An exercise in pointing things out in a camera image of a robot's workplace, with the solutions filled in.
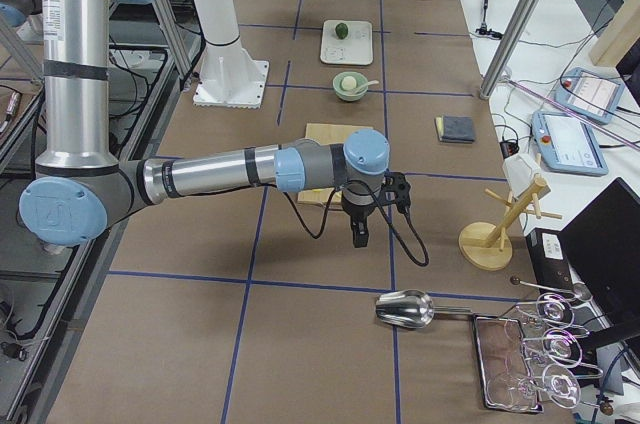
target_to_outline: bowl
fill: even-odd
[[[336,77],[333,78],[333,90],[336,91],[336,95],[343,101],[347,101],[347,102],[358,101],[362,98],[362,96],[364,96],[367,93],[367,91],[369,90],[369,86],[365,87],[357,94],[350,94],[348,91],[345,91],[344,89],[342,89],[342,86],[340,85],[342,83],[342,79],[344,79],[347,76],[353,76],[355,78],[356,87],[361,86],[362,84],[368,81],[368,79],[362,74],[360,74],[359,72],[355,72],[355,71],[341,72],[340,74],[338,74]]]

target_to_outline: blue cable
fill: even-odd
[[[629,348],[626,345],[622,345],[622,350],[616,355],[616,357],[613,358],[613,361],[611,361],[611,364],[609,364],[609,368],[607,369],[607,372],[604,375],[604,379],[602,380],[602,385],[600,386],[600,394],[598,394],[598,399],[596,400],[596,405],[597,407],[593,410],[593,416],[591,416],[591,424],[596,424],[596,417],[598,416],[598,409],[600,409],[600,404],[602,404],[602,402],[604,401],[604,390],[607,386],[607,381],[609,380],[609,377],[611,376],[611,372],[613,371],[613,368],[615,367],[616,363],[620,360],[620,358],[624,355],[625,352],[627,352],[629,350]]]

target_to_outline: barcode label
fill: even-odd
[[[42,0],[42,24],[46,41],[64,41],[64,0]]]
[[[562,260],[562,248],[560,247],[558,236],[555,234],[542,234],[542,246],[547,259]]]

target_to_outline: round wooden base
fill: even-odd
[[[482,245],[482,242],[495,227],[488,222],[474,222],[465,227],[458,238],[458,245],[467,261],[485,271],[504,269],[513,256],[511,241],[508,237],[504,241],[502,251],[500,250],[500,239],[491,247]]]

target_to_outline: computer screen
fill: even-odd
[[[610,322],[640,317],[640,197],[624,180],[614,180],[558,238]],[[638,362],[640,338],[627,344]]]

